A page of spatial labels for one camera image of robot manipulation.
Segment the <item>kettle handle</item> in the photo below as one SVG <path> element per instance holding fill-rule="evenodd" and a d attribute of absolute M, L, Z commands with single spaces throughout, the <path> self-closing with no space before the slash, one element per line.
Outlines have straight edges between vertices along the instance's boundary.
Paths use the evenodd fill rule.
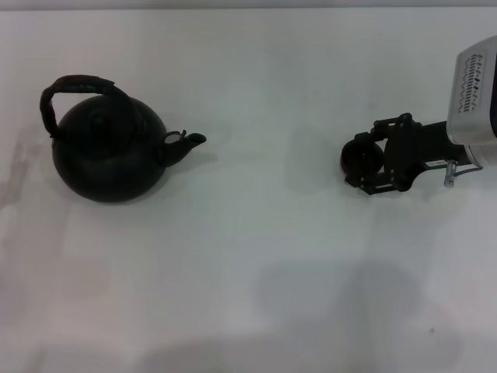
<path fill-rule="evenodd" d="M 41 94 L 40 111 L 45 129 L 51 138 L 60 137 L 61 132 L 57 126 L 52 98 L 55 93 L 98 93 L 106 96 L 119 97 L 127 102 L 133 110 L 134 118 L 138 125 L 143 124 L 143 117 L 131 98 L 117 88 L 114 82 L 91 75 L 67 75 L 57 79 L 54 84 L 46 88 Z"/>

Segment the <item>white table surface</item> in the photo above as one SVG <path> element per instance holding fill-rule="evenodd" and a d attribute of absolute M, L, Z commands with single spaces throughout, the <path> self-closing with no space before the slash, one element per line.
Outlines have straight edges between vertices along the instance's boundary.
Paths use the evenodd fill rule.
<path fill-rule="evenodd" d="M 489 372 L 497 169 L 365 197 L 342 146 L 445 120 L 497 9 L 0 13 L 2 373 Z M 99 75 L 208 137 L 148 198 L 54 170 L 38 111 Z M 59 118 L 84 95 L 58 95 Z"/>

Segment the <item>kettle body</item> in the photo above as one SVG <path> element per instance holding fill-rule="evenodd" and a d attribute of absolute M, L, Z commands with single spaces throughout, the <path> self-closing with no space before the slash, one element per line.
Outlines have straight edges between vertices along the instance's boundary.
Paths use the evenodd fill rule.
<path fill-rule="evenodd" d="M 100 96 L 72 107 L 57 125 L 51 99 L 56 92 Z M 159 116 L 113 82 L 88 75 L 59 78 L 40 101 L 45 128 L 53 138 L 59 175 L 77 194 L 100 202 L 121 202 L 154 186 L 165 168 L 206 141 L 201 134 L 168 132 Z"/>

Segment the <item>label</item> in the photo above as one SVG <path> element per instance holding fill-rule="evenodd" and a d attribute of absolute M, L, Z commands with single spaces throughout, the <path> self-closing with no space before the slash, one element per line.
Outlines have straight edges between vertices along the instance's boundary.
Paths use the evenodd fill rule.
<path fill-rule="evenodd" d="M 443 159 L 439 161 L 431 161 L 427 162 L 426 165 L 428 167 L 447 166 L 447 161 L 444 161 Z"/>

